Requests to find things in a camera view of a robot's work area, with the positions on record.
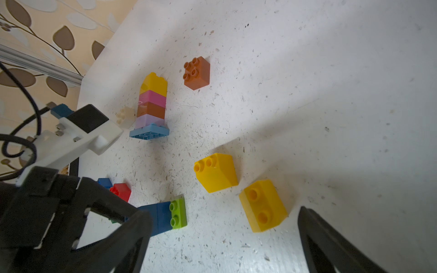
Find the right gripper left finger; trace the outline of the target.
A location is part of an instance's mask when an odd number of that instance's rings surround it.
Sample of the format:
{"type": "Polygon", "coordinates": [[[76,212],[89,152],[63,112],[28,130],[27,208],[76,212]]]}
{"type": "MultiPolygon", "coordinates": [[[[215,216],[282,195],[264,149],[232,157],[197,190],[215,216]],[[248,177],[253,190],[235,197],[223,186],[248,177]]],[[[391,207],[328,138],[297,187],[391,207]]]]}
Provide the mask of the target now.
{"type": "Polygon", "coordinates": [[[138,273],[152,231],[147,212],[137,211],[107,238],[71,253],[63,273],[138,273]]]}

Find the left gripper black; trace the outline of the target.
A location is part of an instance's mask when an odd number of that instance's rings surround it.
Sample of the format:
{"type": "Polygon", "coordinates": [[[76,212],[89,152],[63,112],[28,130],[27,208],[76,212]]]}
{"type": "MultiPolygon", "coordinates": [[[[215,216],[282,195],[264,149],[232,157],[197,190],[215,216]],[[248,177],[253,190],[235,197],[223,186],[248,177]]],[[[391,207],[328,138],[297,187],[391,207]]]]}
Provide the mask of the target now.
{"type": "MultiPolygon", "coordinates": [[[[80,181],[57,170],[34,167],[20,187],[1,183],[1,272],[17,273],[29,252],[38,247],[61,199],[70,198],[80,181]]],[[[74,249],[139,249],[140,210],[92,179],[83,177],[73,198],[74,249]],[[89,215],[99,215],[119,225],[112,233],[91,228],[89,215]]]]}

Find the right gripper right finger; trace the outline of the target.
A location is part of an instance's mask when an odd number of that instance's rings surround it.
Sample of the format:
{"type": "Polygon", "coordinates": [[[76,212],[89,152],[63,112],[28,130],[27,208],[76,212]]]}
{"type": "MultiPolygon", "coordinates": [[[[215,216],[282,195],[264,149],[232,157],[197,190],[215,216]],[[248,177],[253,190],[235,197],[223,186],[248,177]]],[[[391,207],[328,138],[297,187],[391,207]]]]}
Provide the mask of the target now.
{"type": "Polygon", "coordinates": [[[385,272],[314,210],[300,208],[298,228],[309,272],[385,272]]]}

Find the red lego brick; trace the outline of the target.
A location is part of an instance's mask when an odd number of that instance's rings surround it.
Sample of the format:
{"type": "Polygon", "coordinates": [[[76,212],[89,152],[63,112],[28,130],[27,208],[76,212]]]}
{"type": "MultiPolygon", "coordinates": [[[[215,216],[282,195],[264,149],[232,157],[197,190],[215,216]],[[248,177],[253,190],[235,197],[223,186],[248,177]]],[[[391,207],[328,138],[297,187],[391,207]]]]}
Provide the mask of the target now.
{"type": "Polygon", "coordinates": [[[132,190],[126,183],[117,183],[114,184],[110,189],[110,192],[114,193],[119,198],[123,199],[124,201],[128,202],[130,199],[130,196],[132,194],[132,190]]]}

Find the lime green lego brick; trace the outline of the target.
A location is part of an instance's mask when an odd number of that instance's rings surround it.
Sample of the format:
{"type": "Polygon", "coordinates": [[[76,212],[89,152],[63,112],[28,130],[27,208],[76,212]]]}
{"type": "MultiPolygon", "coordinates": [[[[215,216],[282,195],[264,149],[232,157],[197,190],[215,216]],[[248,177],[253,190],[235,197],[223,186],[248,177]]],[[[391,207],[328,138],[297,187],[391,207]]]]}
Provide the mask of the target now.
{"type": "Polygon", "coordinates": [[[170,225],[172,229],[180,229],[187,226],[185,199],[183,197],[170,202],[171,212],[170,225]]]}

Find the light blue lego brick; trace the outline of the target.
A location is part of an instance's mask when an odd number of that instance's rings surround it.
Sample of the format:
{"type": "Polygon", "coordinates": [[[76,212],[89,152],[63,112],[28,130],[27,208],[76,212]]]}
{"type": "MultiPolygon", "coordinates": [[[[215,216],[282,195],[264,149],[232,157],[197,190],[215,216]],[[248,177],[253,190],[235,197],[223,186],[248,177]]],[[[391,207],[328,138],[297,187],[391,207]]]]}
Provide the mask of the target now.
{"type": "Polygon", "coordinates": [[[160,137],[166,137],[170,133],[170,130],[166,126],[158,126],[156,124],[151,124],[149,126],[144,126],[139,129],[132,130],[129,133],[131,138],[151,140],[160,137]]]}

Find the purple lego brick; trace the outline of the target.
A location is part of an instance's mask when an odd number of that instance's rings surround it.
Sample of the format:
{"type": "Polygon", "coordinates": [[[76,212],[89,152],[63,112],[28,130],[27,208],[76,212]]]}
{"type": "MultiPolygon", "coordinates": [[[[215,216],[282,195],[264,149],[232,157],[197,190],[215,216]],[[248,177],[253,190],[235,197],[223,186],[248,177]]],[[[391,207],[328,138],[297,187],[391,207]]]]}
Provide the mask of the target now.
{"type": "Polygon", "coordinates": [[[155,124],[157,126],[164,126],[165,120],[150,114],[144,114],[142,116],[139,116],[135,120],[135,129],[140,129],[145,126],[149,126],[155,124]]]}

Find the orange lego brick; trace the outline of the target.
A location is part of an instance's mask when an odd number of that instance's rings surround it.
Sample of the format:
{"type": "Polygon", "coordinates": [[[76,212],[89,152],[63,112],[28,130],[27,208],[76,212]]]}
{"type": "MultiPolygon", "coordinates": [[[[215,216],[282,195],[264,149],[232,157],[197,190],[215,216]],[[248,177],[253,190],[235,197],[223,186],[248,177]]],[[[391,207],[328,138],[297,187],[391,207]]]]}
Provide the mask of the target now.
{"type": "Polygon", "coordinates": [[[184,85],[193,91],[209,85],[210,68],[210,63],[202,56],[193,58],[190,62],[185,62],[184,85]]]}
{"type": "Polygon", "coordinates": [[[152,102],[145,102],[138,106],[137,117],[148,114],[161,119],[165,119],[165,111],[166,109],[162,106],[156,105],[152,102]]]}

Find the pink lego brick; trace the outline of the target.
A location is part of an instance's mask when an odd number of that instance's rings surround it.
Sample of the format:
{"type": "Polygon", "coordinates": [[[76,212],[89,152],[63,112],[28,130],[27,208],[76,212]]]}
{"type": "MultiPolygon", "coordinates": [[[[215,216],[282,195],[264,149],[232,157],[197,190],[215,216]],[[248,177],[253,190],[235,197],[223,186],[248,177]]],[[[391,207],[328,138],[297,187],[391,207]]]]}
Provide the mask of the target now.
{"type": "Polygon", "coordinates": [[[146,91],[140,94],[138,105],[143,105],[147,102],[151,102],[153,104],[156,104],[160,107],[165,108],[166,107],[166,101],[167,98],[159,93],[156,93],[154,91],[146,91]]]}

